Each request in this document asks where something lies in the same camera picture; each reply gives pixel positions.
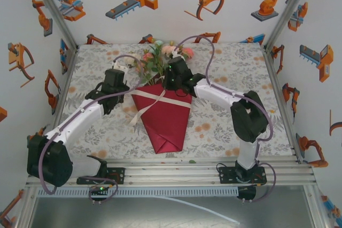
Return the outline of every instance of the white ribbon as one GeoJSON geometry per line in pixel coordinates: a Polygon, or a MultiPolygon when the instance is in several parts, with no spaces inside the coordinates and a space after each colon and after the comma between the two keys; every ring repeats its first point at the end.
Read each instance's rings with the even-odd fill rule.
{"type": "Polygon", "coordinates": [[[140,111],[138,111],[138,113],[130,121],[129,125],[134,126],[138,122],[138,119],[141,117],[141,115],[143,115],[149,108],[151,108],[158,101],[162,101],[162,102],[168,103],[168,104],[175,104],[175,105],[179,105],[179,106],[183,106],[183,107],[191,109],[191,104],[190,103],[185,103],[183,101],[178,101],[178,100],[166,98],[166,97],[164,97],[165,93],[166,93],[166,91],[163,90],[160,95],[156,96],[156,95],[153,95],[151,93],[146,93],[144,91],[134,90],[131,93],[132,95],[147,97],[147,98],[150,98],[150,99],[155,99],[155,102],[152,103],[151,105],[148,105],[145,108],[142,108],[140,111]]]}

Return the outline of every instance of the orange polka dot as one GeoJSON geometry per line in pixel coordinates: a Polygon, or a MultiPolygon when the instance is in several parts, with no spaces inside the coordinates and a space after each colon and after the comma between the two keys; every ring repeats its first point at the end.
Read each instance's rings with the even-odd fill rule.
{"type": "Polygon", "coordinates": [[[76,91],[76,87],[69,87],[69,90],[68,90],[69,93],[73,93],[75,91],[76,91]]]}
{"type": "Polygon", "coordinates": [[[107,156],[107,151],[106,150],[101,150],[97,153],[97,156],[100,158],[100,159],[104,159],[106,156],[107,156]]]}
{"type": "Polygon", "coordinates": [[[130,111],[131,112],[138,112],[138,109],[135,105],[133,105],[133,106],[131,106],[130,111]]]}
{"type": "Polygon", "coordinates": [[[234,148],[233,150],[233,154],[235,155],[235,156],[239,156],[239,153],[240,153],[240,148],[234,148]]]}
{"type": "Polygon", "coordinates": [[[227,81],[228,81],[228,78],[227,78],[227,77],[220,77],[220,80],[221,80],[222,82],[227,82],[227,81]]]}
{"type": "Polygon", "coordinates": [[[210,129],[210,124],[209,124],[209,123],[204,123],[204,124],[202,125],[202,128],[203,128],[203,130],[208,131],[208,130],[210,129]]]}

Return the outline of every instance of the white wall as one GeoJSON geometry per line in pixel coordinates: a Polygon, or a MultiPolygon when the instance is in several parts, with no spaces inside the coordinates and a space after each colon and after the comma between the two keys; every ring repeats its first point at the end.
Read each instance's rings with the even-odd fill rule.
{"type": "MultiPolygon", "coordinates": [[[[261,33],[268,36],[280,17],[264,22],[252,17],[251,13],[259,9],[263,0],[225,0],[217,15],[202,10],[203,21],[200,21],[184,12],[196,13],[198,0],[158,0],[156,10],[142,7],[115,21],[105,13],[126,0],[81,1],[87,14],[78,21],[66,21],[77,44],[84,44],[88,34],[109,43],[137,43],[148,33],[162,40],[180,41],[191,35],[218,31],[222,33],[220,42],[239,42],[261,33]]],[[[281,13],[285,6],[285,0],[278,0],[275,10],[281,13]]]]}
{"type": "MultiPolygon", "coordinates": [[[[50,12],[43,7],[47,18],[50,12]]],[[[7,110],[7,118],[0,123],[0,190],[2,211],[23,188],[27,178],[26,137],[38,132],[40,127],[53,123],[51,107],[44,92],[44,81],[50,69],[60,86],[65,84],[67,73],[62,76],[59,44],[62,37],[56,23],[53,33],[43,36],[43,28],[38,21],[38,12],[32,7],[32,0],[2,0],[0,34],[0,107],[7,110]],[[7,44],[18,42],[31,52],[35,63],[27,68],[27,73],[35,78],[23,88],[26,81],[18,70],[9,71],[7,44]]],[[[24,54],[25,64],[29,63],[24,54]]],[[[50,92],[57,89],[52,83],[50,92]]]]}
{"type": "MultiPolygon", "coordinates": [[[[341,0],[301,0],[299,4],[308,2],[308,12],[304,23],[293,32],[285,28],[277,40],[276,46],[284,44],[284,68],[279,73],[280,84],[288,82],[289,86],[300,90],[298,111],[294,124],[300,136],[316,140],[323,148],[329,166],[314,168],[315,176],[321,191],[327,195],[337,207],[342,208],[341,183],[341,138],[342,129],[337,128],[329,136],[329,110],[332,109],[332,123],[342,121],[342,44],[340,36],[342,23],[341,0]],[[334,51],[334,61],[330,65],[330,77],[323,83],[319,81],[318,69],[310,62],[299,57],[299,46],[303,44],[318,53],[330,44],[334,51]]],[[[277,69],[279,61],[275,60],[277,69]]],[[[314,149],[307,151],[306,160],[317,160],[314,149]]]]}

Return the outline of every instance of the green leaf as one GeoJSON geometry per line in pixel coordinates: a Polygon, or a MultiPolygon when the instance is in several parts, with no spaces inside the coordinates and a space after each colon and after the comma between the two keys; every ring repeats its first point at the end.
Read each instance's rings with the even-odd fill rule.
{"type": "Polygon", "coordinates": [[[151,61],[148,62],[148,63],[147,63],[147,68],[148,68],[148,69],[151,69],[152,67],[153,67],[153,62],[151,62],[151,61]]]}

